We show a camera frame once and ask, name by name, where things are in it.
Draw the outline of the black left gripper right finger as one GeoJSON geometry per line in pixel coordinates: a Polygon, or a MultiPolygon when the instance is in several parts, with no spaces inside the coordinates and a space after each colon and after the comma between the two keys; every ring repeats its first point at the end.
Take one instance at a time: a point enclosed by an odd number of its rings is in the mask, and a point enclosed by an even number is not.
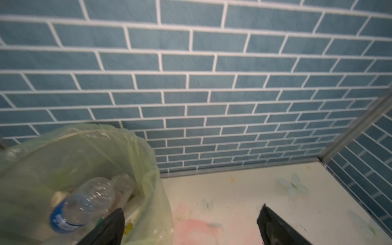
{"type": "Polygon", "coordinates": [[[266,204],[260,210],[257,225],[265,245],[311,245],[266,204]]]}

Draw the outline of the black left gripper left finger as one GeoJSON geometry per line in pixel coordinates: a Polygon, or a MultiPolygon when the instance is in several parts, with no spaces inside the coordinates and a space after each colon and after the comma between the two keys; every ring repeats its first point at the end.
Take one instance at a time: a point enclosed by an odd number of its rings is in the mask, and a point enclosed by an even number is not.
{"type": "Polygon", "coordinates": [[[125,216],[121,208],[115,209],[77,245],[120,245],[125,229],[125,216]]]}

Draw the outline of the blue label Pocari bottle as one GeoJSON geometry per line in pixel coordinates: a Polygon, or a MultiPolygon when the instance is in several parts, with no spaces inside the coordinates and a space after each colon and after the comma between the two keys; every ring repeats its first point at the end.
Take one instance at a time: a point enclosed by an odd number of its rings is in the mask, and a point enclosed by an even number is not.
{"type": "Polygon", "coordinates": [[[73,233],[104,214],[113,204],[115,190],[111,181],[95,177],[61,201],[49,216],[50,227],[57,233],[73,233]]]}

